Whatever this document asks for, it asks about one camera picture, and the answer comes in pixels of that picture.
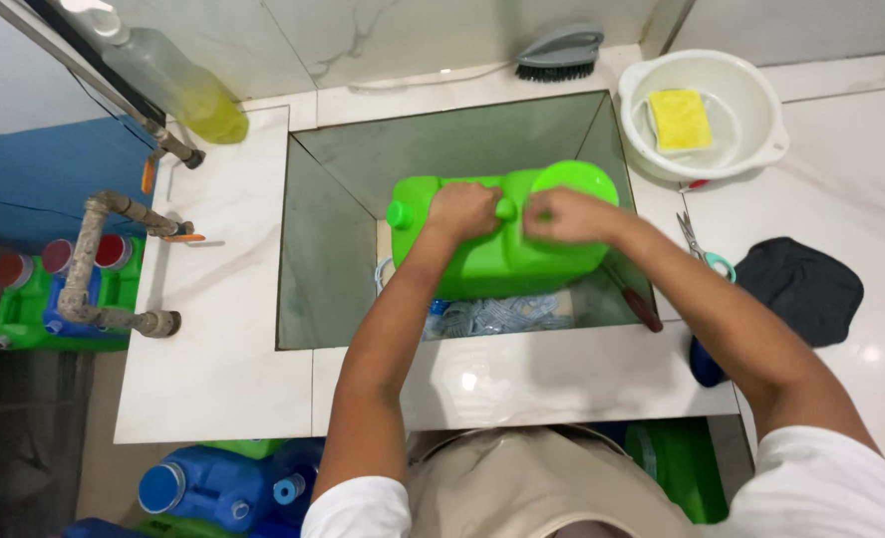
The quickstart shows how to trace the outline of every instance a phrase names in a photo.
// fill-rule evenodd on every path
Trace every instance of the person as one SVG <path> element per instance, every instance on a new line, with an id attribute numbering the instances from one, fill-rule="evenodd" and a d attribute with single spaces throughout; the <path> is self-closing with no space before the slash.
<path id="1" fill-rule="evenodd" d="M 475 183 L 439 190 L 359 325 L 302 536 L 885 536 L 885 459 L 818 356 L 635 214 L 564 188 L 531 195 L 524 233 L 608 243 L 648 275 L 747 398 L 761 439 L 755 476 L 728 519 L 697 528 L 630 459 L 543 426 L 464 434 L 407 468 L 400 392 L 427 304 L 459 244 L 500 224 L 500 195 Z"/>

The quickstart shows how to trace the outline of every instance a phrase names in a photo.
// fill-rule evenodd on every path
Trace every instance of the blue wall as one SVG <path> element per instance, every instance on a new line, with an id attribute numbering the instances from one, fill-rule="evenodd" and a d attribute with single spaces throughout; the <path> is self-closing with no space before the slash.
<path id="1" fill-rule="evenodd" d="M 118 190 L 149 205 L 140 176 L 150 149 L 141 140 L 152 145 L 151 139 L 129 116 L 118 119 L 0 135 L 1 239 L 28 254 L 38 254 L 52 239 L 76 239 L 84 201 L 94 190 Z M 143 233 L 117 215 L 107 230 Z"/>

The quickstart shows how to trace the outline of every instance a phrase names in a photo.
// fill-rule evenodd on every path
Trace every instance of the white plastic basin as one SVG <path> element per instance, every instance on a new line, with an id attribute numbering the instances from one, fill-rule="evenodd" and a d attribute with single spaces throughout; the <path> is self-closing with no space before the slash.
<path id="1" fill-rule="evenodd" d="M 682 155 L 656 151 L 647 120 L 647 97 L 693 88 L 702 95 L 712 126 L 711 149 Z M 668 181 L 724 179 L 771 165 L 788 151 L 781 102 L 758 68 L 718 51 L 682 51 L 637 63 L 618 81 L 619 116 L 633 159 Z"/>

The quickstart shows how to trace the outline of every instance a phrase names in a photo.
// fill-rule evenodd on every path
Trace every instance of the hand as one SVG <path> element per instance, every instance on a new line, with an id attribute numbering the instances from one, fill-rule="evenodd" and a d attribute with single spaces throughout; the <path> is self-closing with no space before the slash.
<path id="1" fill-rule="evenodd" d="M 522 215 L 527 236 L 563 243 L 611 243 L 635 217 L 616 206 L 564 187 L 529 195 Z"/>
<path id="2" fill-rule="evenodd" d="M 502 189 L 486 189 L 479 183 L 446 184 L 433 196 L 424 229 L 438 229 L 461 243 L 491 234 L 501 220 L 496 218 L 496 202 Z"/>

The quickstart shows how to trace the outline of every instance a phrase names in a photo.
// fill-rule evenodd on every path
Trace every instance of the scrub brush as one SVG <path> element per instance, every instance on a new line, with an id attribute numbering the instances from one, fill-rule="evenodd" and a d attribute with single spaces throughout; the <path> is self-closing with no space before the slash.
<path id="1" fill-rule="evenodd" d="M 543 35 L 516 56 L 515 76 L 535 82 L 561 82 L 592 75 L 605 35 L 594 24 L 571 24 Z"/>

